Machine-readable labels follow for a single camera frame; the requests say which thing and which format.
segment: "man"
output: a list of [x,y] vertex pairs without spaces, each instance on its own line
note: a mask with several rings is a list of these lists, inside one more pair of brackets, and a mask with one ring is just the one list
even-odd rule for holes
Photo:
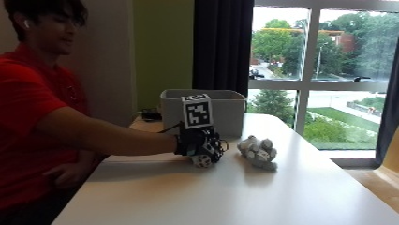
[[57,66],[86,22],[79,0],[3,6],[19,45],[0,56],[0,224],[50,224],[98,155],[180,154],[187,143],[87,117],[79,84]]

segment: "window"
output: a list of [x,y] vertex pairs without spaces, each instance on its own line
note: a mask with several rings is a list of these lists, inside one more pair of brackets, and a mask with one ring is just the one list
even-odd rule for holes
[[248,113],[280,117],[319,150],[373,156],[397,11],[377,0],[255,0]]

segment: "earbud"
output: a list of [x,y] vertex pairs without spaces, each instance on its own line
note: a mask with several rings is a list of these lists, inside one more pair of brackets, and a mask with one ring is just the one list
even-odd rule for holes
[[23,21],[23,25],[29,29],[29,22],[27,21]]

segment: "hand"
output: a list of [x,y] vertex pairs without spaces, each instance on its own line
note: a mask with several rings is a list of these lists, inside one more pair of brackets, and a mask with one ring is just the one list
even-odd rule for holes
[[90,174],[91,166],[87,163],[61,164],[42,174],[49,177],[57,188],[77,187]]
[[176,149],[175,155],[195,155],[195,151],[206,141],[206,133],[202,128],[186,129],[184,124],[179,123],[179,135],[175,135]]

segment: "ar tag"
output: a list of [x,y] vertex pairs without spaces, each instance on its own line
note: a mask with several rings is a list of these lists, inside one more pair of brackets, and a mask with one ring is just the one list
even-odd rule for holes
[[207,94],[182,97],[186,129],[212,125],[211,103]]

